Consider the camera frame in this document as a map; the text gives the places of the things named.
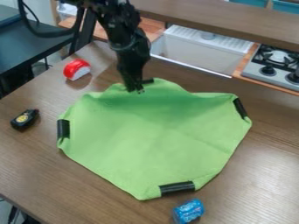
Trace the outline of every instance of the green fabric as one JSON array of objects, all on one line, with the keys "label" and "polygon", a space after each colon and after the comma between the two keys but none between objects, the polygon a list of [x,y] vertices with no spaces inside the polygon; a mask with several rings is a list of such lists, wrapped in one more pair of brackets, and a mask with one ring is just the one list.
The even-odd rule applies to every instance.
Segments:
[{"label": "green fabric", "polygon": [[161,197],[159,186],[218,174],[250,129],[234,94],[191,94],[155,79],[145,93],[114,84],[84,94],[59,119],[70,121],[65,154],[139,200]]}]

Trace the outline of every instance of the red object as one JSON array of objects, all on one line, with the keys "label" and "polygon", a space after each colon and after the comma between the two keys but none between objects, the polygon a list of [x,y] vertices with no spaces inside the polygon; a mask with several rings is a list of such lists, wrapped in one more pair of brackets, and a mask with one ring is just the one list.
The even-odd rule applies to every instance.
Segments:
[{"label": "red object", "polygon": [[90,72],[90,65],[83,59],[75,59],[66,64],[63,74],[67,79],[75,81]]}]

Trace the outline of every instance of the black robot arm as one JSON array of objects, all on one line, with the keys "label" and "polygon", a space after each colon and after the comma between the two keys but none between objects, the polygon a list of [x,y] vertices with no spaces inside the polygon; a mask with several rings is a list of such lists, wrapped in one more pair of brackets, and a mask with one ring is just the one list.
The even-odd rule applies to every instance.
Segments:
[{"label": "black robot arm", "polygon": [[140,14],[129,0],[65,0],[77,5],[78,13],[74,27],[68,31],[40,33],[31,27],[24,11],[23,0],[18,7],[24,23],[35,35],[54,38],[73,33],[80,26],[78,18],[83,17],[84,8],[92,9],[108,35],[108,43],[117,55],[117,69],[129,92],[143,91],[143,67],[150,60],[150,42],[144,31],[138,28]]}]

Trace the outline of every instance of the black cable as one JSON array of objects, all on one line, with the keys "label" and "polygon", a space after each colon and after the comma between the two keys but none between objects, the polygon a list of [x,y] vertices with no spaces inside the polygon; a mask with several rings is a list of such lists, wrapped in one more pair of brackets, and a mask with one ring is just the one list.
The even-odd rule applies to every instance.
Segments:
[{"label": "black cable", "polygon": [[24,7],[33,15],[33,17],[35,18],[35,20],[37,20],[37,25],[39,25],[39,19],[37,17],[37,15],[35,15],[35,13],[33,12],[33,10],[31,10],[31,8],[23,2]]},{"label": "black cable", "polygon": [[76,18],[76,21],[71,29],[68,29],[65,31],[39,32],[39,31],[36,31],[35,29],[33,29],[33,27],[31,26],[31,24],[26,16],[26,12],[24,10],[23,0],[17,0],[17,6],[18,6],[19,13],[20,13],[20,17],[22,18],[25,26],[34,35],[36,35],[40,38],[57,38],[57,37],[73,34],[77,29],[80,28],[81,19],[79,19],[79,18],[83,18],[84,11],[85,11],[85,9],[83,7],[80,7],[80,5],[78,5],[77,18]]}]

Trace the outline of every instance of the stove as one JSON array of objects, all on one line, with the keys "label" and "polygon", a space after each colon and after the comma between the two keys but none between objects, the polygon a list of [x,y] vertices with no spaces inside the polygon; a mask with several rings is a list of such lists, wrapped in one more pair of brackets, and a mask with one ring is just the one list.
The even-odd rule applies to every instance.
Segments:
[{"label": "stove", "polygon": [[260,45],[242,76],[299,92],[299,53]]}]

